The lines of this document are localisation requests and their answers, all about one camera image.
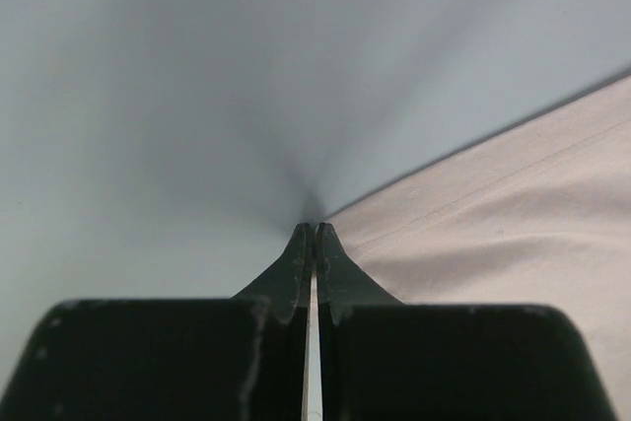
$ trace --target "gray surface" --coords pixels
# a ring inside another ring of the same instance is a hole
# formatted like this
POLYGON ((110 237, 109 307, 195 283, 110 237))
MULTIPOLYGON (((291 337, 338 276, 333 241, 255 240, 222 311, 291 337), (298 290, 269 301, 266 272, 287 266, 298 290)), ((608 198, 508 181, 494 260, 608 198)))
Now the gray surface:
POLYGON ((0 381, 82 296, 227 296, 631 61, 628 0, 0 0, 0 381))

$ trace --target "pink cloth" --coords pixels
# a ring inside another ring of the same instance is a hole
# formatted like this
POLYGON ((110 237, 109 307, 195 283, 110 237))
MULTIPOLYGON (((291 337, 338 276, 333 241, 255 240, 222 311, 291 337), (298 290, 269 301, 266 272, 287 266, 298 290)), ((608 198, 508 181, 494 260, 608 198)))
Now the pink cloth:
POLYGON ((338 214, 350 256, 408 303, 543 303, 583 333, 631 419, 631 79, 338 214))

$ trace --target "beige fabric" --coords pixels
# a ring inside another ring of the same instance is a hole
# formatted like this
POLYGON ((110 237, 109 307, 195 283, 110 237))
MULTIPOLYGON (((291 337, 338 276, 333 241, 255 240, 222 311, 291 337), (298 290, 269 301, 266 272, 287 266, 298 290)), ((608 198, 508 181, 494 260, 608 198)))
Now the beige fabric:
POLYGON ((408 177, 331 219, 405 302, 535 302, 579 327, 631 419, 631 79, 408 177))

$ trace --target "cloth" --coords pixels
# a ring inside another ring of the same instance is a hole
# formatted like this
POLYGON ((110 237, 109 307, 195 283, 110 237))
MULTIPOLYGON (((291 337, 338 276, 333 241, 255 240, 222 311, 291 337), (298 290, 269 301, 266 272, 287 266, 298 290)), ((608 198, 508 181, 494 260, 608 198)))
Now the cloth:
POLYGON ((412 175, 331 219, 406 303, 540 303, 582 332, 631 419, 631 79, 412 175))

